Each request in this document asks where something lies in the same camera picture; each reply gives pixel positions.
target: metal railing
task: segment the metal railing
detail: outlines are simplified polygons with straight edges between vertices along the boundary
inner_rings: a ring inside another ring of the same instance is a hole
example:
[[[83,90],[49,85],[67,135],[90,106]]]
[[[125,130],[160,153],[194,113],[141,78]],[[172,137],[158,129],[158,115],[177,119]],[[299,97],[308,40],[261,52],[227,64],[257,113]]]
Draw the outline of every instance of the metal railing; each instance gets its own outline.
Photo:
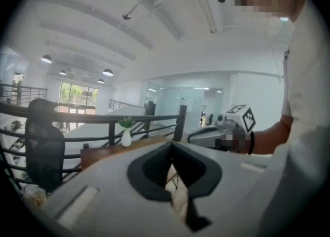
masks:
[[[133,105],[133,104],[128,104],[128,103],[122,103],[121,101],[111,99],[109,103],[109,109],[116,110],[121,107],[137,107],[137,108],[143,108],[141,106]]]
[[[148,107],[146,108],[146,115],[142,116],[131,116],[132,120],[136,122],[136,125],[132,130],[130,131],[131,136],[136,136],[139,134],[145,134],[145,136],[148,136],[150,132],[154,131],[160,131],[167,128],[173,128],[175,127],[174,131],[171,131],[169,133],[164,134],[164,137],[167,137],[171,134],[174,134],[173,141],[181,141],[182,135],[183,135],[183,129],[185,124],[185,118],[186,118],[186,106],[180,107],[180,112],[178,115],[165,115],[165,116],[154,116],[150,115],[154,113],[155,106],[153,102],[149,102]],[[28,117],[27,108],[26,107],[18,107],[13,106],[9,104],[0,103],[0,113],[12,115],[12,116],[18,116],[18,117]],[[48,113],[50,119],[53,122],[70,122],[70,123],[88,123],[88,124],[108,124],[109,127],[109,135],[105,137],[84,137],[84,138],[64,138],[65,142],[88,142],[88,141],[102,141],[107,140],[107,142],[103,146],[113,146],[120,142],[121,137],[123,136],[123,131],[119,134],[115,134],[115,124],[118,123],[118,121],[122,120],[125,115],[87,115],[87,114],[71,114],[71,113],[64,113],[64,112],[51,112]],[[163,120],[171,120],[176,119],[176,124],[172,124],[169,126],[159,127],[150,129],[150,122],[153,121],[163,121]],[[25,138],[25,134],[23,133],[16,133],[14,131],[0,129],[0,133],[17,137],[17,138]],[[43,139],[47,141],[53,141],[50,138],[40,137],[40,136],[33,136],[33,139]],[[12,165],[7,162],[5,154],[12,154],[20,157],[25,157],[26,154],[23,152],[18,152],[15,150],[10,150],[8,148],[3,148],[2,144],[0,143],[0,156],[2,159],[2,162],[4,164],[4,167],[8,170],[9,177],[13,179],[13,181],[16,183],[19,189],[21,189],[20,183],[26,183],[26,184],[34,184],[33,181],[29,179],[20,179],[16,178],[12,169],[14,170],[20,170],[20,171],[26,171],[26,167]],[[71,154],[71,155],[64,155],[64,159],[79,159],[80,154]],[[68,174],[70,173],[76,173],[80,172],[81,167],[80,164],[75,166],[74,168],[69,169],[63,169],[62,172],[66,173],[66,175],[63,176],[64,178],[67,178]]]
[[[0,83],[0,103],[27,107],[36,98],[46,99],[48,89]]]

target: potted plant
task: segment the potted plant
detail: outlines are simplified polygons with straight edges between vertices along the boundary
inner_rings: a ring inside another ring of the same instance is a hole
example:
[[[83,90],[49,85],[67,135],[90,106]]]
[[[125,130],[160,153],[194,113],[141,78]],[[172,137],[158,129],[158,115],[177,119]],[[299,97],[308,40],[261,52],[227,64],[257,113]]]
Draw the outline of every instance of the potted plant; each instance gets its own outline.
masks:
[[[124,127],[124,133],[123,133],[123,136],[122,136],[122,146],[129,147],[132,143],[132,139],[130,137],[129,129],[134,125],[135,122],[132,120],[131,117],[128,117],[128,118],[124,117],[118,123],[121,127]]]

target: white vase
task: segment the white vase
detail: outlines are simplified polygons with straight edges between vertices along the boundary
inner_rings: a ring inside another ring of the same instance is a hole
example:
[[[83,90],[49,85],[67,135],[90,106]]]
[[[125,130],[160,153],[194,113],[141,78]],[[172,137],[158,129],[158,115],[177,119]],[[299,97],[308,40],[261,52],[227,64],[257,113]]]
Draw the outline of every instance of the white vase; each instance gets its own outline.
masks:
[[[125,128],[122,137],[122,146],[129,147],[131,144],[132,144],[132,138],[130,137],[129,128]]]

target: small green plant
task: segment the small green plant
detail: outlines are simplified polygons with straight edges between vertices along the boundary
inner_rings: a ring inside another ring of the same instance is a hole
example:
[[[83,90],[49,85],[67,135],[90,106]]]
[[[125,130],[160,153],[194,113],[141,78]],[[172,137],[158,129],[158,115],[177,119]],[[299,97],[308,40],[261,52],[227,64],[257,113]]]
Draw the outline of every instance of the small green plant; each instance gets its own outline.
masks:
[[[131,117],[127,117],[127,118],[123,117],[123,119],[120,120],[118,123],[121,127],[130,128],[134,125],[135,122],[132,120]]]

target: white ceiling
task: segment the white ceiling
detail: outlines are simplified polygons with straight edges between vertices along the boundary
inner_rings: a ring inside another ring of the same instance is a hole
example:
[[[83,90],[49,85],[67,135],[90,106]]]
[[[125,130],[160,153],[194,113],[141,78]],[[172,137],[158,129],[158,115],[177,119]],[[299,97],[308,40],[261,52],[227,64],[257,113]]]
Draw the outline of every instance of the white ceiling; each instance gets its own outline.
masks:
[[[132,19],[124,20],[122,15],[134,6]],[[284,45],[290,42],[290,22],[244,11],[248,10],[229,0],[224,4],[217,0],[28,0],[9,40],[37,62],[50,54],[54,63],[66,69],[100,75],[105,68],[117,75],[149,52],[202,39],[211,31],[265,37]]]

